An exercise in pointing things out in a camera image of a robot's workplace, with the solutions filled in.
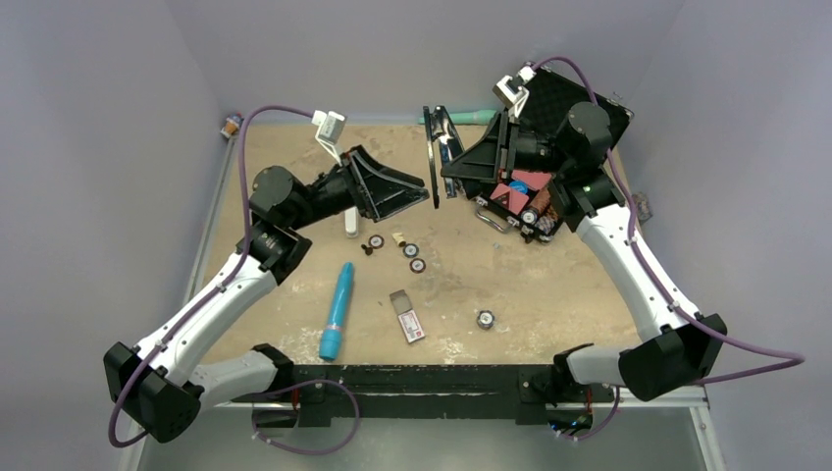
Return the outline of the white stapler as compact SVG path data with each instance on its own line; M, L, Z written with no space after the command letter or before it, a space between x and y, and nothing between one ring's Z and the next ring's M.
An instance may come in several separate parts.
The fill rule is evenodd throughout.
M344 212L344 230L345 234L349 238L356 238L358 237L359 233L359 214L356 207L352 207L347 209Z

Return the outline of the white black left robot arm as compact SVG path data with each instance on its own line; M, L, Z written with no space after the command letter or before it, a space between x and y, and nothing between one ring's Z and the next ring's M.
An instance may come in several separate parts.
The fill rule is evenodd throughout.
M219 273L154 333L135 345L117 342L105 353L116 413L127 414L143 437L164 444L205 408L247 395L287 397L293 363L269 344L211 365L203 357L300 265L312 245L303 228L352 208L381 222L428 197L422 179L379 163L362 146L343 152L313 183L281 166L260 171L245 201L243 237Z

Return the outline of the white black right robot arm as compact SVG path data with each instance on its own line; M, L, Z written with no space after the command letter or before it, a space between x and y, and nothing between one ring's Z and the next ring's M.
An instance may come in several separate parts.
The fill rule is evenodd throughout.
M552 389L573 399L589 384L608 383L649 401L704 379L727 327L719 315L701 314L637 235L631 209L603 168L612 144L610 118L592 102L573 105L553 134L524 131L502 112L441 174L482 183L497 183L501 172L515 170L551 175L554 212L613 280L642 341L621 351L587 344L556 355Z

